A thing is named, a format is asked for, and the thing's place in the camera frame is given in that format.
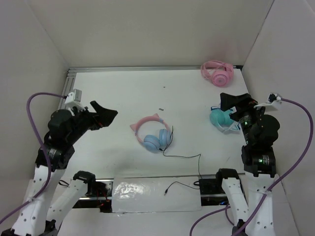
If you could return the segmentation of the teal headphones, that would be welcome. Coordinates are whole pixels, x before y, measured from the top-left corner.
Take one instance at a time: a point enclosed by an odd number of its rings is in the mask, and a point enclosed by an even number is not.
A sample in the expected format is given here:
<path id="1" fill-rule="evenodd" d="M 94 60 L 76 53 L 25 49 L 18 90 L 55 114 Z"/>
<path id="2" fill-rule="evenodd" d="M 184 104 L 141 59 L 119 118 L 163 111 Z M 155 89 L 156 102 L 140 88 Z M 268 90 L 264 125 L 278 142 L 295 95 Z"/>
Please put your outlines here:
<path id="1" fill-rule="evenodd" d="M 220 107 L 212 106 L 209 114 L 209 120 L 211 124 L 223 134 L 240 132 L 240 123 L 230 118 L 230 114 L 232 114 L 234 111 L 235 109 L 222 111 Z"/>

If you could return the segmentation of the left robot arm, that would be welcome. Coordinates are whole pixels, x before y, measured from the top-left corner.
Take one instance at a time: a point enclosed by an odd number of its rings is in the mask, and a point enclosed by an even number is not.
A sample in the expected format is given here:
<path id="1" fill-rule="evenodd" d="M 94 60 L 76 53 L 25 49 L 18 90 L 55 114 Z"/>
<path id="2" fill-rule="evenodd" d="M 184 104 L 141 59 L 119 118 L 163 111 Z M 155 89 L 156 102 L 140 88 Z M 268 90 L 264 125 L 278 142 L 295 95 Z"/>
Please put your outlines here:
<path id="1" fill-rule="evenodd" d="M 56 236 L 77 201 L 83 195 L 95 194 L 95 175 L 78 171 L 62 195 L 53 200 L 57 185 L 75 152 L 74 144 L 87 131 L 108 127 L 118 114 L 118 111 L 106 109 L 96 101 L 90 104 L 94 112 L 88 111 L 86 107 L 79 109 L 75 106 L 51 114 L 49 131 L 40 140 L 41 147 L 35 161 L 29 196 L 17 209 L 19 216 L 16 222 L 11 228 L 2 231 L 1 235 Z"/>

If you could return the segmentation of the white taped cover sheet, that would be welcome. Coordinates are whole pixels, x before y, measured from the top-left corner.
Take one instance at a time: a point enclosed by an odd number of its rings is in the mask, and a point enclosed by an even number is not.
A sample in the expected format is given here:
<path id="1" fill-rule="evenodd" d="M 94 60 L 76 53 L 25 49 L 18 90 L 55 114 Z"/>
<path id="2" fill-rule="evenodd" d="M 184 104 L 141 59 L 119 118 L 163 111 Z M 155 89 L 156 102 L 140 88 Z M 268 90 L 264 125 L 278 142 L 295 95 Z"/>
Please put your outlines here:
<path id="1" fill-rule="evenodd" d="M 116 178 L 112 187 L 115 213 L 199 211 L 198 177 Z"/>

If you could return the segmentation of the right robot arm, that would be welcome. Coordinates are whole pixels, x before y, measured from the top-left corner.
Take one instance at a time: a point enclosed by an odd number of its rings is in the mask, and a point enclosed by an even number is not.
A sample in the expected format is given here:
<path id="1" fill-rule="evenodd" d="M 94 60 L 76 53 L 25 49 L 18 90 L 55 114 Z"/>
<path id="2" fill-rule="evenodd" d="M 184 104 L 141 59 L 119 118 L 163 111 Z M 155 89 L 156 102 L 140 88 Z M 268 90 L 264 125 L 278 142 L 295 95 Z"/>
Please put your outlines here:
<path id="1" fill-rule="evenodd" d="M 280 123 L 265 113 L 248 93 L 220 94 L 220 109 L 233 109 L 230 118 L 241 126 L 246 144 L 241 158 L 247 179 L 248 197 L 242 192 L 240 179 L 233 169 L 219 169 L 215 188 L 226 193 L 234 218 L 234 236 L 273 236 L 272 184 L 276 178 L 276 159 L 272 148 L 278 139 Z"/>

